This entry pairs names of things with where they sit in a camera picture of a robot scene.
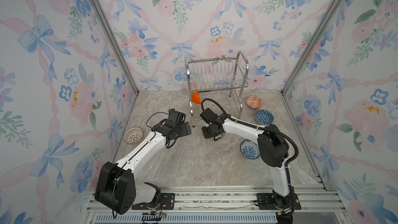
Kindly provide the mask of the orange plastic bowl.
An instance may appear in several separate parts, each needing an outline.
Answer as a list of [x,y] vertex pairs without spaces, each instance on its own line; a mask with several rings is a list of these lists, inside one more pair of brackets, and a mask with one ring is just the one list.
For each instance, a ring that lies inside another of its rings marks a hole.
[[194,92],[191,94],[191,101],[195,104],[201,105],[202,100],[198,90],[194,90]]

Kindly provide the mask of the white mesh strainer basket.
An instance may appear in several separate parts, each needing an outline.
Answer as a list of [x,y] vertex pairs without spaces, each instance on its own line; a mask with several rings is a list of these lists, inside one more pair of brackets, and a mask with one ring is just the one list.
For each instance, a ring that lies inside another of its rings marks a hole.
[[126,144],[138,143],[143,138],[143,130],[140,127],[131,127],[125,131],[123,141]]

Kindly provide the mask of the green patterned ceramic bowl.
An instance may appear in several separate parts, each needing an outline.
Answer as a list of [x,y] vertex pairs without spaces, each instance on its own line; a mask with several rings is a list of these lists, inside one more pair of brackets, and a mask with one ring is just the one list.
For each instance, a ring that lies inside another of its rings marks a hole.
[[218,136],[213,137],[212,139],[213,139],[213,141],[216,142],[217,140],[221,139],[222,137],[223,137],[223,134],[220,134]]

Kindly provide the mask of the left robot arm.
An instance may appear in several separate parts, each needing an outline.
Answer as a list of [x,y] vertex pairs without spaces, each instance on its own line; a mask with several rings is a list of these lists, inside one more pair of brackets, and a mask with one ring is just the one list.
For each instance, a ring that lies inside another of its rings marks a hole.
[[100,171],[94,198],[117,214],[125,214],[132,206],[148,209],[161,205],[161,189],[152,184],[137,184],[144,165],[161,149],[170,148],[171,140],[191,134],[188,122],[180,123],[176,129],[159,123],[147,137],[129,154],[116,163],[105,163]]

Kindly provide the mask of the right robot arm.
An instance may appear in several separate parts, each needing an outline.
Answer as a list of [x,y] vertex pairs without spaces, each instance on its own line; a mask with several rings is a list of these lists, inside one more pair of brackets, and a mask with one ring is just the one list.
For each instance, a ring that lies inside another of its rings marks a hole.
[[293,212],[296,201],[291,185],[289,163],[299,153],[294,141],[281,133],[275,125],[260,126],[222,114],[201,118],[206,123],[202,128],[206,139],[231,133],[256,143],[259,146],[262,161],[269,166],[273,177],[273,199],[277,209]]

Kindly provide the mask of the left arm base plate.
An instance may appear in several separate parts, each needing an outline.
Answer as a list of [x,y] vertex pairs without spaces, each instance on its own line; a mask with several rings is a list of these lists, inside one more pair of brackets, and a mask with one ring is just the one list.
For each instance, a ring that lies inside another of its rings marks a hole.
[[155,195],[154,199],[151,202],[132,205],[131,209],[145,211],[173,210],[174,205],[174,193],[159,193]]

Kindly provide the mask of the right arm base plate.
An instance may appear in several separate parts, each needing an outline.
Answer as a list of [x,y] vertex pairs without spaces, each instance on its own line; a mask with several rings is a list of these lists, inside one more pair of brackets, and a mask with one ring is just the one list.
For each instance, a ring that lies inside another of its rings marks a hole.
[[284,211],[285,209],[289,210],[292,206],[292,197],[290,194],[286,197],[281,197],[274,193],[258,193],[256,194],[256,198],[254,204],[260,210]]

